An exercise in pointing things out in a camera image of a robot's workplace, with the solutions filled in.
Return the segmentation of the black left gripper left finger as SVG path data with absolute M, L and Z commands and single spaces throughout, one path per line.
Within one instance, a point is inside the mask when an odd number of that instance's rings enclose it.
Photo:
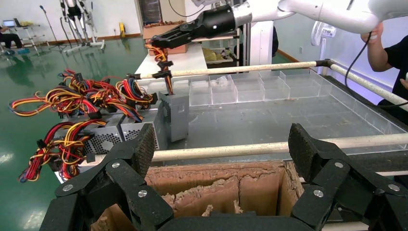
M 98 165 L 61 184 L 40 229 L 88 231 L 105 209 L 118 205 L 137 230 L 159 230 L 174 213 L 145 181 L 154 149 L 153 126 L 145 124 L 136 138 L 115 144 Z

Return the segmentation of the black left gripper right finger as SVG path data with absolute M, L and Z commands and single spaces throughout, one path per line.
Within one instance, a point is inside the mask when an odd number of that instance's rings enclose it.
M 408 190 L 402 184 L 355 163 L 336 144 L 312 138 L 298 123 L 291 125 L 288 146 L 308 184 L 293 206 L 293 218 L 319 231 L 340 206 L 371 231 L 407 230 Z

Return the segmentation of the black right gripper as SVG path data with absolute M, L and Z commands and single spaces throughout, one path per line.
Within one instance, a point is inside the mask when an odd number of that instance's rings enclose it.
M 233 31 L 236 22 L 230 5 L 201 12 L 198 17 L 185 25 L 179 25 L 163 34 L 151 38 L 154 47 L 173 49 L 192 42 L 201 37 L 215 37 L 219 34 Z

